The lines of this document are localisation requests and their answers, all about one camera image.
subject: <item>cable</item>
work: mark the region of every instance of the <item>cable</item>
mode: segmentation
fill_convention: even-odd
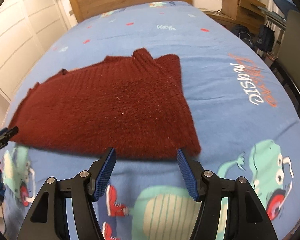
[[[205,10],[202,10],[202,12],[212,12],[212,13],[217,13],[219,15],[224,15],[224,13],[221,12],[221,10],[218,10],[218,11],[213,11],[213,10],[209,10],[209,11],[205,11]]]
[[[3,224],[4,224],[4,232],[3,232],[3,236],[4,236],[7,232],[7,225],[6,225],[6,220],[4,219],[4,215],[3,215],[3,204],[1,204],[1,211],[2,211],[2,219],[3,219]]]

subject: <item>chair leg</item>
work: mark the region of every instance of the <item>chair leg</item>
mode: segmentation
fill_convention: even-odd
[[[270,70],[271,70],[271,71],[274,71],[275,69],[276,69],[276,66],[275,66],[274,63],[272,63],[271,66],[270,66]]]
[[[287,84],[287,81],[284,79],[281,83],[281,85],[284,87]]]

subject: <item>black bag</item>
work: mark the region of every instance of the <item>black bag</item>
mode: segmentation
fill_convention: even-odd
[[[250,31],[247,27],[237,24],[232,27],[231,32],[236,35],[239,39],[245,42],[251,49],[254,50],[254,43],[252,41]]]
[[[269,22],[267,25],[261,25],[259,35],[256,42],[256,47],[264,52],[272,50],[274,44],[274,31],[270,29]]]

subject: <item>red sneaker print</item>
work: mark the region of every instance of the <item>red sneaker print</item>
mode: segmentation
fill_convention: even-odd
[[[112,236],[111,226],[107,222],[104,222],[102,225],[102,234],[105,240],[120,240],[120,238]]]
[[[117,203],[117,190],[112,185],[106,189],[106,204],[109,217],[124,217],[129,215],[129,208],[121,203]]]

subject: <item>white wardrobe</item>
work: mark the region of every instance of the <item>white wardrobe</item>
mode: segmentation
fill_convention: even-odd
[[[56,0],[5,0],[0,6],[0,127],[23,78],[67,31],[63,14]]]

